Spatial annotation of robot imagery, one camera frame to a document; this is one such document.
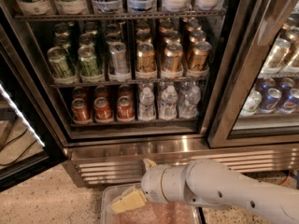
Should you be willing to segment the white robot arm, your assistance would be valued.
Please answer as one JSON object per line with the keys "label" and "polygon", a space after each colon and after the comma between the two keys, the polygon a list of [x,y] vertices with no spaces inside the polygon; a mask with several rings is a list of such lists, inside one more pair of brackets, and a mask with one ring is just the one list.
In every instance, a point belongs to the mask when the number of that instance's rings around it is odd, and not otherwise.
{"label": "white robot arm", "polygon": [[228,166],[199,159],[186,166],[144,160],[141,187],[131,186],[108,206],[112,214],[135,210],[146,203],[181,202],[222,209],[238,206],[275,224],[299,224],[299,190],[265,183]]}

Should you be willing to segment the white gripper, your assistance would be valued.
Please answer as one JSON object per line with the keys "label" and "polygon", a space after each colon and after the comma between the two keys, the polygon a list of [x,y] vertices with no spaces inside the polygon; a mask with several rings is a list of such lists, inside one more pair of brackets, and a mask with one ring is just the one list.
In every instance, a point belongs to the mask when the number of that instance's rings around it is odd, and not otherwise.
{"label": "white gripper", "polygon": [[162,182],[164,172],[169,168],[169,165],[157,165],[155,161],[150,159],[144,159],[143,163],[147,171],[141,179],[143,191],[138,189],[136,185],[132,185],[107,206],[109,213],[117,215],[136,210],[143,207],[147,200],[151,203],[168,203],[168,200],[164,197]]}

